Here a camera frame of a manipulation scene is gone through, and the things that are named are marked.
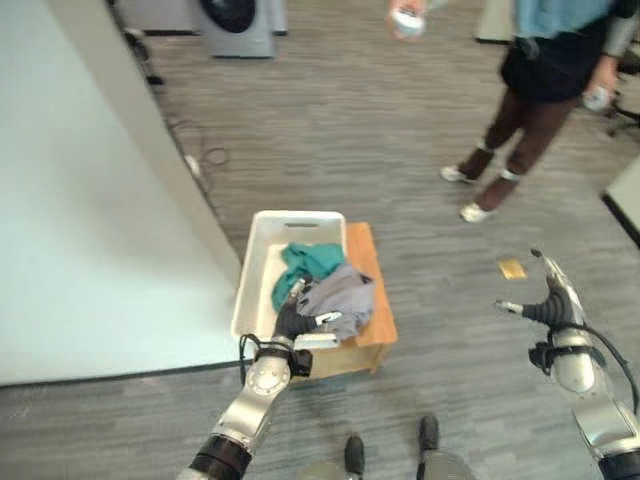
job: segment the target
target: black skirt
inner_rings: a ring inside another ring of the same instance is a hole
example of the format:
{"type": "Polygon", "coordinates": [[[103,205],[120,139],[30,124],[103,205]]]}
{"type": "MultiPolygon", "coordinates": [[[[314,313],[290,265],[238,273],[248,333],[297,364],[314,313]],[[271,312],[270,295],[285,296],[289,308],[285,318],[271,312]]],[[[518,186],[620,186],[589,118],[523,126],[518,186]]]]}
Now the black skirt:
{"type": "Polygon", "coordinates": [[[500,73],[510,90],[535,103],[563,102],[582,95],[607,38],[609,17],[552,39],[516,39],[500,73]]]}

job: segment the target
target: blue shirt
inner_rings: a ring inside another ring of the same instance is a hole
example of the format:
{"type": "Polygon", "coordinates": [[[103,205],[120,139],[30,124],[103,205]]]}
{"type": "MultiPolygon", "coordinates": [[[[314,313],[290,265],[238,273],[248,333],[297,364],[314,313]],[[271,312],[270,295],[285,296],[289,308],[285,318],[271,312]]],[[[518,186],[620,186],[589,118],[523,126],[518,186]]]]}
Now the blue shirt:
{"type": "Polygon", "coordinates": [[[612,0],[514,0],[516,36],[553,38],[605,16],[612,0]]]}

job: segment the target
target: wooden stool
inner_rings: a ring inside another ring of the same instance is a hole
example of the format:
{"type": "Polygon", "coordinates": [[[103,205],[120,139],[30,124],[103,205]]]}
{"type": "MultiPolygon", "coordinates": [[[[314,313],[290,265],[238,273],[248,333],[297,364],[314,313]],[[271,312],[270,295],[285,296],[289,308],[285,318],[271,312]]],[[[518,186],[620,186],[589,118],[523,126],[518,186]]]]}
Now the wooden stool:
{"type": "Polygon", "coordinates": [[[347,225],[347,259],[354,268],[373,278],[376,284],[375,308],[360,334],[343,341],[339,347],[313,350],[310,378],[325,378],[358,370],[376,373],[393,343],[398,340],[389,306],[378,253],[368,223],[347,225]]]}

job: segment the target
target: teal cloth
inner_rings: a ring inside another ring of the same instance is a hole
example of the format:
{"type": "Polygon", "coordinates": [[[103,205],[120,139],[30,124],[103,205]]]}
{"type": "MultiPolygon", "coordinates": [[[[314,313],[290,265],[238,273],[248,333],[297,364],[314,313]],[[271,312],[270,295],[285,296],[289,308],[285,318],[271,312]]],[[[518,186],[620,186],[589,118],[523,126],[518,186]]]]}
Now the teal cloth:
{"type": "Polygon", "coordinates": [[[290,243],[282,250],[281,255],[289,268],[278,279],[271,293],[271,303],[276,312],[280,311],[289,291],[299,278],[311,275],[314,280],[319,282],[331,275],[346,261],[342,245],[337,243],[316,245],[290,243]]]}

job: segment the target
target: black cable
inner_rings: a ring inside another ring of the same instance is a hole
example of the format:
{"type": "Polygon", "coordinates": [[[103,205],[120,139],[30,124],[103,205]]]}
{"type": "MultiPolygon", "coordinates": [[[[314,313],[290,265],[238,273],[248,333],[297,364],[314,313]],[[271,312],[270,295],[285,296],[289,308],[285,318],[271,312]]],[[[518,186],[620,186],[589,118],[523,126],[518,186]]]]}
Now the black cable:
{"type": "Polygon", "coordinates": [[[194,121],[181,118],[178,115],[172,114],[168,116],[167,123],[169,124],[169,128],[176,134],[180,130],[185,130],[189,128],[197,132],[198,143],[200,144],[200,152],[195,157],[195,159],[199,164],[208,162],[214,167],[220,167],[222,165],[226,165],[231,161],[229,152],[224,147],[207,148],[209,137],[205,133],[204,129],[194,121]],[[221,152],[223,154],[222,160],[214,161],[212,158],[209,158],[213,153],[216,153],[216,152],[221,152]]]}
{"type": "Polygon", "coordinates": [[[247,345],[247,340],[251,340],[255,344],[255,346],[258,347],[259,350],[264,347],[278,346],[278,347],[284,348],[289,352],[292,351],[292,348],[286,343],[276,342],[273,340],[263,342],[258,337],[256,337],[253,333],[246,333],[242,335],[240,337],[240,341],[238,342],[238,353],[240,357],[240,384],[243,387],[244,387],[244,382],[247,379],[247,368],[246,368],[246,365],[244,364],[244,349],[247,345]]]}
{"type": "Polygon", "coordinates": [[[615,347],[613,343],[611,343],[611,341],[607,337],[605,337],[602,333],[600,333],[595,328],[589,327],[588,325],[575,325],[573,323],[560,323],[556,325],[549,325],[549,334],[547,336],[549,345],[551,345],[552,347],[554,346],[553,345],[554,333],[557,333],[561,330],[565,330],[567,328],[573,328],[574,330],[583,330],[585,332],[588,332],[591,335],[594,335],[595,337],[597,337],[598,340],[600,340],[602,344],[605,347],[607,347],[609,352],[611,352],[611,355],[613,356],[613,358],[615,358],[616,362],[618,362],[618,365],[620,365],[620,368],[622,369],[625,376],[627,377],[627,380],[629,381],[629,385],[631,386],[631,396],[633,398],[633,414],[637,415],[640,395],[638,395],[638,384],[636,383],[636,380],[633,377],[633,373],[629,369],[629,362],[627,362],[627,360],[622,356],[620,351],[615,347]]]}

